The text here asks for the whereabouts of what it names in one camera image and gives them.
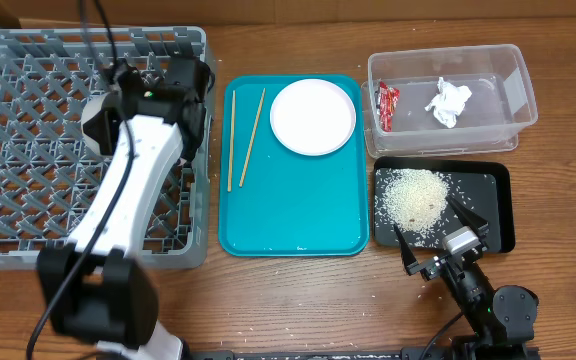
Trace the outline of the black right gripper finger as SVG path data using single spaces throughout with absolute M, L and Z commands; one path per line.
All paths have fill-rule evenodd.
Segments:
M 393 224 L 393 229 L 396 235 L 396 238 L 399 242 L 399 247 L 401 250 L 401 259 L 405 269 L 405 272 L 408 275 L 413 275 L 416 273 L 416 268 L 418 266 L 418 262 L 416 257 L 414 256 L 412 250 L 410 249 L 408 243 L 406 242 L 402 232 L 400 231 L 399 227 L 396 223 Z
M 486 219 L 468 209 L 452 196 L 448 196 L 446 200 L 463 225 L 469 227 L 479 238 L 485 238 L 488 235 L 489 223 Z

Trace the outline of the white tissue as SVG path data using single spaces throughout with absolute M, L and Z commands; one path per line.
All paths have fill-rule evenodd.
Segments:
M 425 107 L 434 118 L 446 128 L 452 129 L 457 124 L 457 118 L 465 109 L 466 102 L 472 96 L 468 86 L 455 86 L 440 77 L 437 82 L 438 93 Z

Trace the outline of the red snack wrapper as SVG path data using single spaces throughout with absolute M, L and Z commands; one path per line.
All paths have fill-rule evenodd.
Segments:
M 379 82 L 379 88 L 377 91 L 377 109 L 380 126 L 385 132 L 391 132 L 393 130 L 393 118 L 399 98 L 399 89 L 390 87 L 383 81 Z

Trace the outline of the large white plate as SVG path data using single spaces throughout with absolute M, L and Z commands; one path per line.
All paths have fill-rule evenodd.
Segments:
M 272 102 L 271 129 L 287 149 L 323 156 L 342 148 L 357 122 L 350 96 L 322 79 L 303 79 L 283 88 Z

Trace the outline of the pink bowl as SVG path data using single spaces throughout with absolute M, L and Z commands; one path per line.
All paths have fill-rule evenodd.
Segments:
M 86 103 L 82 112 L 80 124 L 84 142 L 98 156 L 112 156 L 100 154 L 100 145 L 97 142 L 97 127 L 100 115 L 104 110 L 116 109 L 115 100 L 116 97 L 111 93 L 94 96 Z

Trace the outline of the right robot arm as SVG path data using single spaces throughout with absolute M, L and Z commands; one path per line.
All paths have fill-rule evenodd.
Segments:
M 477 265 L 487 249 L 488 221 L 451 196 L 447 203 L 462 227 L 441 240 L 444 251 L 430 260 L 418 262 L 400 229 L 394 229 L 406 273 L 419 273 L 426 281 L 442 279 L 460 309 L 421 351 L 410 348 L 410 355 L 420 359 L 538 359 L 539 349 L 527 346 L 534 339 L 538 296 L 522 286 L 491 285 Z

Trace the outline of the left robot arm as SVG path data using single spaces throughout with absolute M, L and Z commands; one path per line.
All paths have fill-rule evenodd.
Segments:
M 171 169 L 203 143 L 206 97 L 215 82 L 195 56 L 171 57 L 162 82 L 148 85 L 126 62 L 104 70 L 108 92 L 90 98 L 80 125 L 85 144 L 111 163 L 61 248 L 36 260 L 46 309 L 28 340 L 33 356 L 45 325 L 93 344 L 111 359 L 188 359 L 187 343 L 159 320 L 156 289 L 140 253 Z

